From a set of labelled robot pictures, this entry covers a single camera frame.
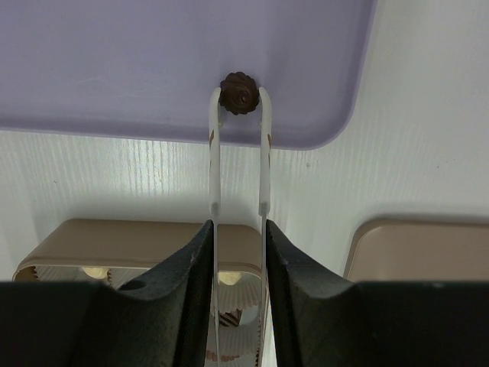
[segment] round chocolate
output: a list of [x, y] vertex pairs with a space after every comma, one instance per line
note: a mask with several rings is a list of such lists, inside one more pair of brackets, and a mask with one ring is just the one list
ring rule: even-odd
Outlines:
[[260, 102], [257, 84], [250, 76], [238, 71], [221, 81], [219, 102], [233, 115], [246, 115], [254, 111]]

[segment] white wooden surface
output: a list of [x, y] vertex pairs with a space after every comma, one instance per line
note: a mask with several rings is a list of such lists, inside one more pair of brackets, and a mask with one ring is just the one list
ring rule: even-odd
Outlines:
[[[297, 246], [341, 272], [373, 217], [487, 218], [488, 16], [485, 0], [380, 2], [348, 127], [272, 154], [270, 217]], [[222, 149], [225, 222], [258, 228], [258, 174], [258, 149]], [[69, 218], [209, 218], [207, 145], [1, 132], [0, 175], [4, 279]]]

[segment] beige tray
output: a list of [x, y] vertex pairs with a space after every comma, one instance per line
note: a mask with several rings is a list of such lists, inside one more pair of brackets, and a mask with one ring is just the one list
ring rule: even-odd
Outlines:
[[[149, 269], [186, 245], [201, 224], [72, 219], [23, 260], [14, 281], [36, 281], [36, 267]], [[247, 226], [219, 226], [219, 270], [260, 276], [261, 235]]]
[[375, 220], [355, 233], [345, 277], [488, 280], [489, 226]]

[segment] lavender plastic tray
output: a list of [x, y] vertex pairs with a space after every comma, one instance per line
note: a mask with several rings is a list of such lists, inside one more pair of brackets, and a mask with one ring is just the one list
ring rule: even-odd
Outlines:
[[[270, 94], [274, 147], [348, 123], [375, 0], [0, 0], [0, 128], [207, 141], [208, 103], [243, 71]], [[223, 114], [257, 145], [261, 109]]]

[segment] white plastic tongs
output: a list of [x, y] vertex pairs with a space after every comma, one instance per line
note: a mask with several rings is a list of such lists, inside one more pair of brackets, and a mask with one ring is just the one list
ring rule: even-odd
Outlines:
[[[260, 153], [260, 196], [258, 203], [258, 214], [261, 216], [261, 302], [260, 312], [260, 340], [259, 340], [259, 360], [258, 366], [261, 366], [261, 360], [264, 347], [264, 319], [267, 309], [267, 259], [266, 259], [266, 225], [267, 216], [270, 212], [270, 149], [272, 143], [272, 105], [270, 97], [265, 88], [258, 89], [261, 98], [261, 153]], [[219, 129], [222, 127], [220, 121], [219, 98], [221, 88], [214, 89], [209, 103], [209, 149], [210, 149], [210, 168], [209, 168], [209, 195], [210, 211], [212, 221], [214, 222], [214, 279], [213, 279], [213, 303], [215, 315], [215, 344], [217, 346], [217, 363], [221, 362], [219, 351], [219, 289], [218, 289], [218, 226], [219, 216], [221, 213], [221, 141], [219, 138]]]

